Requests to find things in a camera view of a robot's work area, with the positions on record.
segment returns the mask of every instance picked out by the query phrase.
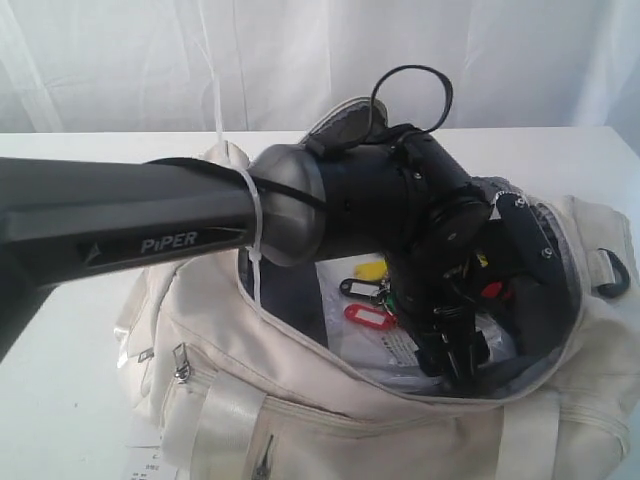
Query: zipper pull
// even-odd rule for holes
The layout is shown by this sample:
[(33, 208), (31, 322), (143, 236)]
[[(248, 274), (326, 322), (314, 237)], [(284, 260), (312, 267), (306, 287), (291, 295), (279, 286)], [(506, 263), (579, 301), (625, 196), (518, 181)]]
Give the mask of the zipper pull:
[(271, 476), (271, 467), (269, 466), (269, 452), (271, 451), (271, 444), (273, 443), (273, 435), (269, 437), (269, 441), (267, 442), (267, 448), (264, 451), (264, 455), (262, 456), (262, 461), (260, 465), (255, 469), (253, 475), (251, 476), (251, 480), (269, 480)]
[(191, 376), (191, 365), (187, 358), (187, 346), (184, 343), (173, 349), (173, 360), (176, 364), (176, 372), (173, 376), (178, 379), (178, 383), (187, 383)]

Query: white canvas bag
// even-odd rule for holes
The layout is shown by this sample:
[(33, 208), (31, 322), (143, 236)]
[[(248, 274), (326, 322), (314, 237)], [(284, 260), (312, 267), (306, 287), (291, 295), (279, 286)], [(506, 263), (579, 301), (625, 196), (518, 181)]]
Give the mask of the white canvas bag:
[[(499, 398), (396, 393), (264, 312), (237, 252), (144, 270), (118, 321), (120, 376), (163, 433), (165, 458), (202, 480), (604, 479), (629, 451), (640, 394), (638, 273), (627, 219), (547, 204), (573, 265), (566, 342)], [(596, 287), (630, 272), (615, 299)]]

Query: white curtain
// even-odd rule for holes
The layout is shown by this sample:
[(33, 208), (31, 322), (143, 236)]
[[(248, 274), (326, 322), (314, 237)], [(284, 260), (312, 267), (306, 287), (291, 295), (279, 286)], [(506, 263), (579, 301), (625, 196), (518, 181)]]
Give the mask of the white curtain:
[[(0, 131), (305, 129), (386, 70), (447, 127), (611, 125), (640, 152), (638, 0), (0, 0)], [(442, 92), (390, 81), (394, 122)]]

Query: red key tag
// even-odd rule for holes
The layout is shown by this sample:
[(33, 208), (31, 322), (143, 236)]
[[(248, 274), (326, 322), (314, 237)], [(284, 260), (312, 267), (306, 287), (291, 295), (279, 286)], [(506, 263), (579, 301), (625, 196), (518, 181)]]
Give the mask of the red key tag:
[(393, 315), (358, 303), (345, 308), (344, 316), (347, 320), (374, 330), (389, 330), (396, 326), (396, 319)]

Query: white table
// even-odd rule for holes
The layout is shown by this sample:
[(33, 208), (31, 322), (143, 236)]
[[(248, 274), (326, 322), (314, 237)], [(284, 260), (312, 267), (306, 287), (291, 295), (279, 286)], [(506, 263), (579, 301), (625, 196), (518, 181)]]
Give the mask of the white table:
[[(617, 208), (632, 219), (640, 251), (640, 159), (610, 128), (443, 130), (436, 137), (471, 174), (504, 176), (545, 198), (571, 193)], [(253, 157), (300, 133), (227, 138)], [(197, 155), (212, 142), (210, 133), (0, 134), (0, 156), (137, 163)], [(60, 287), (0, 364), (0, 478), (120, 478), (131, 414), (116, 378), (112, 326), (136, 275)], [(637, 446), (640, 415), (633, 427)], [(637, 478), (638, 469), (635, 450), (614, 478)]]

